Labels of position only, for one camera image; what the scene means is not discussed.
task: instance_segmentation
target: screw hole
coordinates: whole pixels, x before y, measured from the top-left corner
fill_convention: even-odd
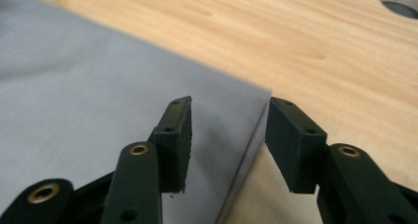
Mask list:
[[[316,133],[316,130],[308,128],[308,129],[305,129],[305,132],[310,133],[310,134],[314,134],[314,133]]]
[[[46,189],[43,189],[43,190],[39,191],[35,195],[35,198],[36,199],[42,199],[42,198],[45,198],[45,197],[47,197],[48,195],[51,195],[51,194],[52,194],[52,188],[47,187]]]
[[[405,220],[405,218],[399,216],[398,214],[389,213],[387,218],[392,222],[396,224],[407,224],[408,222]]]
[[[172,132],[172,131],[174,131],[174,128],[173,127],[166,127],[165,131],[166,132]]]
[[[350,155],[354,155],[354,154],[356,154],[356,152],[355,152],[353,149],[351,149],[351,148],[343,148],[342,150],[343,150],[345,153],[350,154]]]
[[[131,222],[136,219],[138,212],[134,209],[125,210],[122,215],[120,215],[120,220],[123,222]]]
[[[134,153],[142,153],[144,152],[145,148],[144,147],[136,147],[133,149]]]

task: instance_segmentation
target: grey fabric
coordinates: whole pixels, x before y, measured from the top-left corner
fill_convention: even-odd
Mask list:
[[[77,188],[111,172],[184,96],[191,159],[164,222],[215,223],[262,142],[269,92],[40,1],[0,0],[0,212],[41,180]]]

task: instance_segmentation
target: brass insert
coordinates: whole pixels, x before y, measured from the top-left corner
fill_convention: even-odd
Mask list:
[[[148,147],[144,144],[136,145],[129,149],[130,154],[134,156],[142,155],[148,152]]]
[[[341,146],[338,148],[338,151],[340,151],[340,153],[349,156],[349,157],[359,157],[360,153],[359,151],[357,151],[356,149],[352,148],[352,147],[347,147],[347,146]]]
[[[58,192],[59,185],[57,183],[46,184],[32,191],[28,196],[28,202],[34,204],[42,203],[56,196]]]

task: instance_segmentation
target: wooden table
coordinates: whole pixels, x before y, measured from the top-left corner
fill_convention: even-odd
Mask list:
[[[418,20],[380,0],[44,0],[296,103],[418,190]],[[225,223],[320,223],[260,149]]]

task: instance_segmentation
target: wooden surface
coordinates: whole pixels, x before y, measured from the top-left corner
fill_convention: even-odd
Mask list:
[[[44,0],[271,89],[418,190],[418,20],[379,0]],[[225,223],[320,223],[265,145]]]

